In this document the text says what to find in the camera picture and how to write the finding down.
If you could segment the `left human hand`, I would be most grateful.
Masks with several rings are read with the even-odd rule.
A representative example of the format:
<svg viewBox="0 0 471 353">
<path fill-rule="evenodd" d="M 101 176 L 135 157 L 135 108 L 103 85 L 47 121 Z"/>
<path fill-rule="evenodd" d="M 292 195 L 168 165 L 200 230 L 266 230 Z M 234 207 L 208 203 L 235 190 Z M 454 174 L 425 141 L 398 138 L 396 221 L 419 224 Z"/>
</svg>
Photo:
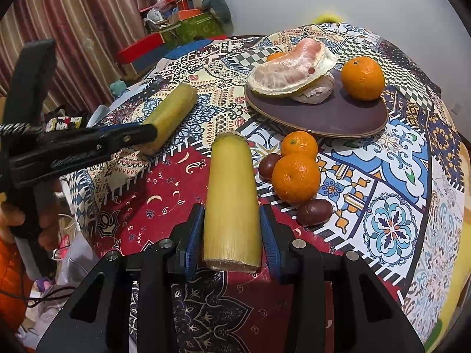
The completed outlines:
<svg viewBox="0 0 471 353">
<path fill-rule="evenodd" d="M 42 232 L 38 236 L 38 243 L 48 251 L 53 251 L 59 246 L 59 212 L 60 204 L 57 199 L 54 199 L 38 215 L 38 224 L 42 228 Z M 7 195 L 6 199 L 1 202 L 1 241 L 14 244 L 15 238 L 11 229 L 22 226 L 25 220 L 24 212 L 18 209 Z"/>
</svg>

